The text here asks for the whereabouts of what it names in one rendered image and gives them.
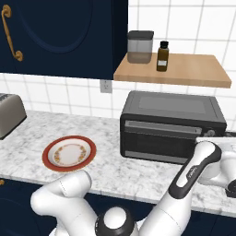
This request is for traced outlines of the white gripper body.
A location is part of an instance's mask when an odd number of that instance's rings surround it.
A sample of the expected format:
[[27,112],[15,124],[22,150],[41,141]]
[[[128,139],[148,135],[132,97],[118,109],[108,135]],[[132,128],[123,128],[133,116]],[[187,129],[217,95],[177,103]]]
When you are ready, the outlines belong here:
[[198,137],[196,142],[210,141],[218,145],[222,151],[233,151],[236,153],[236,137]]

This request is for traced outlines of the black toaster oven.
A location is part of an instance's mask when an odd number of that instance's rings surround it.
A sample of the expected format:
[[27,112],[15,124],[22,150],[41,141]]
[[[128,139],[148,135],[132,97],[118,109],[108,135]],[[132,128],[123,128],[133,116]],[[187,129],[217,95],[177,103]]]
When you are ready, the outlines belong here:
[[199,137],[207,137],[208,130],[214,130],[216,137],[224,136],[227,128],[214,97],[150,91],[128,94],[120,116],[120,141],[125,121],[199,127]]

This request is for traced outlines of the black toaster oven door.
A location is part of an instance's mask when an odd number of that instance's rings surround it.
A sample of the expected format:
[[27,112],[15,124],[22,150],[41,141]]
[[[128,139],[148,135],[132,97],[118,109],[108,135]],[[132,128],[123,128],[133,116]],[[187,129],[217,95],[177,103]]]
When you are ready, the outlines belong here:
[[193,155],[199,127],[125,121],[121,155],[126,158],[184,164]]

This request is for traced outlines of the dark blue cupboard door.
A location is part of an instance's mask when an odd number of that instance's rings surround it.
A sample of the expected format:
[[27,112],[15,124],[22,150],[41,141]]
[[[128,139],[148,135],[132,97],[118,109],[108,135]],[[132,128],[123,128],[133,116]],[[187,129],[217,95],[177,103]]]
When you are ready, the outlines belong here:
[[0,0],[0,72],[111,80],[128,0]]

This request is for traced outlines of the silver toaster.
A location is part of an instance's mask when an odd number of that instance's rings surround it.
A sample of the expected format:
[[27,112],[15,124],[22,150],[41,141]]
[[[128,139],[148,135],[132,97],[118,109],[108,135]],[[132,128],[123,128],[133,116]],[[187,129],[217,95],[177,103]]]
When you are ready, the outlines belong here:
[[0,140],[8,136],[27,114],[19,95],[0,93]]

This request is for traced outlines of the brown glass bottle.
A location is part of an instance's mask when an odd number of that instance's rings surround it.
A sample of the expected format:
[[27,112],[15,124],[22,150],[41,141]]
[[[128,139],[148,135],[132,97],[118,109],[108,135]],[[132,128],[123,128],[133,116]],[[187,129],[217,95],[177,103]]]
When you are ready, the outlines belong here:
[[157,57],[157,70],[160,72],[165,72],[167,70],[168,60],[169,43],[167,41],[161,41]]

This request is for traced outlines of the grey canister with dark lid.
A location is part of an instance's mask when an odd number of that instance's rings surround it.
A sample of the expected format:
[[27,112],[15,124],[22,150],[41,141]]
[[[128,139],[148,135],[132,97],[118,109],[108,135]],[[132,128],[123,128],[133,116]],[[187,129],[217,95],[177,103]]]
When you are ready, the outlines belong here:
[[152,30],[130,30],[127,33],[127,60],[131,64],[148,64],[153,47]]

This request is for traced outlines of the red rimmed floral plate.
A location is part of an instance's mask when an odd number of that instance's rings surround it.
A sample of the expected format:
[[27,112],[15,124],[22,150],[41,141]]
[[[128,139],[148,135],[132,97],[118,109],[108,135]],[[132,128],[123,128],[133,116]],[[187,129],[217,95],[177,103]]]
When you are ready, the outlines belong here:
[[42,162],[52,171],[71,172],[89,165],[96,156],[95,143],[84,136],[63,136],[42,152]]

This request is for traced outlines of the dark blue base cupboards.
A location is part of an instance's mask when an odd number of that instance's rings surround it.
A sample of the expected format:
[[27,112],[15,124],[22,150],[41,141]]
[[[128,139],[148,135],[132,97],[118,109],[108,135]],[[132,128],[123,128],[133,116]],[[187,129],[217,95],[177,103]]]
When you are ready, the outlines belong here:
[[[39,216],[30,207],[38,184],[2,179],[0,185],[0,236],[49,236],[56,227],[54,217]],[[152,204],[104,195],[86,194],[97,215],[110,207],[125,207],[134,220],[146,217]],[[236,218],[193,211],[182,236],[236,236]]]

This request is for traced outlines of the wooden wall shelf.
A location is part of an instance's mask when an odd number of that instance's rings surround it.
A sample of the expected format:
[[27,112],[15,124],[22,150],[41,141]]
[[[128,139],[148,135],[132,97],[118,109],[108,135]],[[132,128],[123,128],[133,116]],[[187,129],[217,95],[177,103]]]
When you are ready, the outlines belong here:
[[166,72],[157,70],[157,55],[148,64],[130,64],[127,56],[113,74],[115,81],[211,88],[231,87],[231,80],[214,55],[171,53]]

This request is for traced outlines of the white wall outlet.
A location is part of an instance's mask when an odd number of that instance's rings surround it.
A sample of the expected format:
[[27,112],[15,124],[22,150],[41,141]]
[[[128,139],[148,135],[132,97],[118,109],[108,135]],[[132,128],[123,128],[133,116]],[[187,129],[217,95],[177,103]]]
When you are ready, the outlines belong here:
[[112,82],[110,80],[100,80],[100,92],[101,93],[112,93]]

